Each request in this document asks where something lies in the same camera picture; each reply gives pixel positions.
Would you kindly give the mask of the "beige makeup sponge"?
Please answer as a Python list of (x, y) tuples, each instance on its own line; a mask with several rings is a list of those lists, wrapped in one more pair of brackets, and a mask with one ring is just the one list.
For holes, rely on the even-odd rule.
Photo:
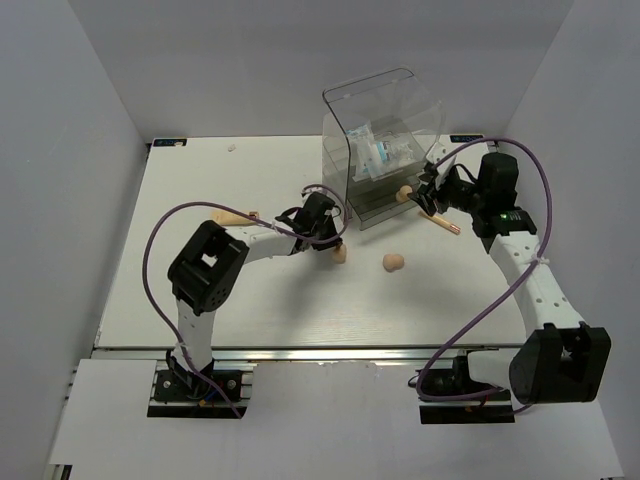
[(336, 246), (332, 251), (332, 260), (336, 264), (344, 264), (347, 258), (347, 247), (345, 244)]
[(395, 195), (398, 203), (405, 203), (410, 200), (409, 195), (413, 193), (413, 189), (410, 185), (402, 186)]
[(398, 271), (405, 266), (405, 259), (400, 254), (385, 254), (382, 265), (387, 272)]

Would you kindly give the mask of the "white blue sachet packet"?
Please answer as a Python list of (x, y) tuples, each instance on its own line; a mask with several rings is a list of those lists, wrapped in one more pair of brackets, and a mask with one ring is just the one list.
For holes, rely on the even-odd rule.
[(369, 124), (362, 125), (347, 132), (347, 138), (356, 150), (355, 181), (375, 180), (385, 173), (382, 170), (380, 156), (376, 149), (376, 140)]

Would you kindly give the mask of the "clear acrylic organizer box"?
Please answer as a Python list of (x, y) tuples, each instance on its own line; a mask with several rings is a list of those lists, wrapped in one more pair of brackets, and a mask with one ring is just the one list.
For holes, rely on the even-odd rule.
[(417, 189), (425, 164), (442, 154), (442, 102), (406, 67), (363, 76), (322, 92), (322, 183), (369, 229), (411, 207), (397, 194)]

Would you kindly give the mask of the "beige makeup tube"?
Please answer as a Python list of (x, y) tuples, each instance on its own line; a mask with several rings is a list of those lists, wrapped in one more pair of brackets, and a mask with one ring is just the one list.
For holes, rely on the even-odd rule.
[(260, 215), (258, 211), (235, 214), (225, 210), (214, 210), (211, 214), (211, 219), (223, 227), (251, 226), (256, 224), (256, 221), (260, 219)]

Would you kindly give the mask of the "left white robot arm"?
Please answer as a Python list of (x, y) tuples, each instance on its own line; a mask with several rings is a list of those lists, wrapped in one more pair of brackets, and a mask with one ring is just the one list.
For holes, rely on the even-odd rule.
[(272, 257), (287, 257), (309, 248), (338, 247), (342, 239), (333, 219), (336, 202), (314, 191), (301, 207), (292, 207), (271, 223), (246, 214), (246, 225), (203, 222), (168, 270), (176, 299), (180, 340), (168, 355), (177, 387), (199, 399), (211, 387), (212, 339), (216, 311), (228, 300), (244, 265)]

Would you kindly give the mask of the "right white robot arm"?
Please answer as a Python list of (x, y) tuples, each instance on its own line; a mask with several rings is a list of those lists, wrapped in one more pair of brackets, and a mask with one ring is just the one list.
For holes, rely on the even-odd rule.
[(512, 298), (526, 341), (515, 352), (472, 350), (454, 360), (449, 384), (438, 387), (423, 368), (416, 391), (423, 401), (473, 400), (508, 390), (523, 405), (595, 400), (611, 350), (603, 327), (592, 327), (561, 290), (544, 251), (550, 234), (539, 234), (529, 213), (517, 206), (517, 161), (488, 153), (479, 172), (465, 181), (459, 167), (440, 173), (424, 167), (419, 188), (409, 194), (427, 214), (453, 208), (472, 219), (473, 232), (502, 272), (509, 288), (481, 313), (486, 318)]

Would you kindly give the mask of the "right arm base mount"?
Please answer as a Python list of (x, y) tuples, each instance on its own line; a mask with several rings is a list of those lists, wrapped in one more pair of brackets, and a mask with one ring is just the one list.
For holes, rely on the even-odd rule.
[(419, 404), (422, 425), (481, 425), (515, 422), (509, 391), (492, 395), (479, 393), (491, 389), (488, 384), (473, 381), (468, 374), (467, 359), (456, 356), (446, 360), (440, 368), (430, 369), (421, 386), (423, 394), (460, 396), (473, 394), (462, 402), (427, 401)]

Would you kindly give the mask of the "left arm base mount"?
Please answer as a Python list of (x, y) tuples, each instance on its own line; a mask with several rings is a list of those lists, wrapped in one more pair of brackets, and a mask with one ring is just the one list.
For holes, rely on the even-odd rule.
[[(222, 368), (213, 371), (211, 378), (234, 405), (239, 417), (243, 417), (251, 398), (252, 369), (240, 364), (222, 364)], [(147, 417), (234, 420), (239, 418), (216, 388), (204, 383), (198, 385), (195, 390), (190, 390), (165, 364), (156, 367)]]

